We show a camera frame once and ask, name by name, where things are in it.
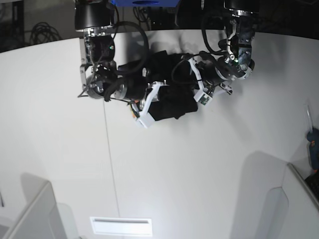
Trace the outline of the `black keyboard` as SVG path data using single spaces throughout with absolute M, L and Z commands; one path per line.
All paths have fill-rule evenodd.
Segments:
M 319 199 L 319 173 L 310 175 L 305 179 L 307 185 L 309 186 L 312 193 L 315 195 L 316 199 Z

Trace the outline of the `blue glue gun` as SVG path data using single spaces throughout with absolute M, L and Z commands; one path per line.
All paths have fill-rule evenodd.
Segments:
M 313 127 L 306 135 L 306 139 L 309 142 L 309 157 L 311 162 L 311 168 L 314 171 L 319 169 L 319 130 Z

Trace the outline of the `black T-shirt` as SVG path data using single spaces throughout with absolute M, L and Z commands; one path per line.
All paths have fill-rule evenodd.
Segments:
M 190 73 L 187 62 L 181 63 L 174 72 L 173 68 L 181 61 L 181 54 L 168 54 L 163 50 L 150 55 L 145 67 L 150 71 L 147 76 L 149 83 L 165 82 L 158 92 L 158 101 L 152 102 L 149 108 L 150 115 L 156 120 L 169 118 L 179 119 L 187 113 L 198 110 L 194 99 L 193 84 L 194 74 Z

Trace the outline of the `white label plate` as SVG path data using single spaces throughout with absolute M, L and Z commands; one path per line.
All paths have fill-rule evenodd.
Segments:
M 96 235 L 152 237 L 151 219 L 90 217 Z

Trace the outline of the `blue box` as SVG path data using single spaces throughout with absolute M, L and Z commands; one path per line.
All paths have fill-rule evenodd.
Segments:
M 116 6 L 134 7 L 134 6 L 149 6 L 149 7 L 176 7 L 179 0 L 112 0 Z

